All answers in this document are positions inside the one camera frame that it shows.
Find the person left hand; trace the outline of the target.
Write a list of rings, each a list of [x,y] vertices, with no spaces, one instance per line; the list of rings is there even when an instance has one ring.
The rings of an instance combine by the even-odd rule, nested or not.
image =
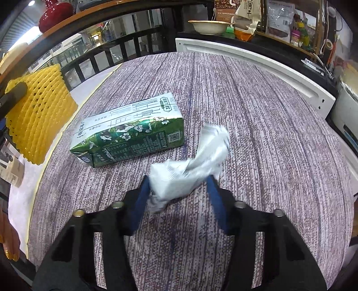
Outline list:
[[[7,259],[17,262],[20,257],[20,241],[18,232],[9,222],[9,218],[1,209],[0,213],[1,244]]]

